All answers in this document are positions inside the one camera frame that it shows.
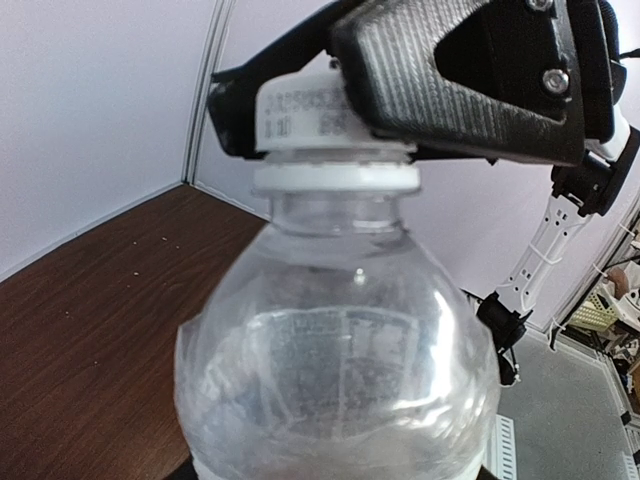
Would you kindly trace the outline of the clear water bottle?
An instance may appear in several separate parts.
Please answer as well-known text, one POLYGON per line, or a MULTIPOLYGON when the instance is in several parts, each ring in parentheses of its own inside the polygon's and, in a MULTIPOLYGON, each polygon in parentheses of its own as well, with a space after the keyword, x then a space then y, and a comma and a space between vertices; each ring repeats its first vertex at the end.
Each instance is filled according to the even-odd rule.
POLYGON ((175 347, 200 479, 474 479, 500 397, 492 335, 403 224, 403 153, 273 152, 270 222, 175 347))

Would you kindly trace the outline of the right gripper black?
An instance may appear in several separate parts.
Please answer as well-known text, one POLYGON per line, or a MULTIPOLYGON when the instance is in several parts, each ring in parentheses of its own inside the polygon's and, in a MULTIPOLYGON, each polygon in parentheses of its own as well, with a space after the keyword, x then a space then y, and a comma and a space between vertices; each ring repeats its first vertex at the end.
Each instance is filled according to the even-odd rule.
POLYGON ((330 31, 349 102, 420 158, 578 165, 626 82, 608 1, 366 1, 330 31))

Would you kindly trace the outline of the white water bottle cap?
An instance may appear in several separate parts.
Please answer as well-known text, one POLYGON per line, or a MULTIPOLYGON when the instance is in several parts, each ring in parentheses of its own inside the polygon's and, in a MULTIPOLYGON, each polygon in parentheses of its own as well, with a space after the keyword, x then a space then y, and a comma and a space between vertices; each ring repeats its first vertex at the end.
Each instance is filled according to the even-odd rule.
POLYGON ((412 144, 374 137, 352 110, 337 71, 295 73, 262 85, 256 97, 255 146, 262 152, 416 150, 412 144))

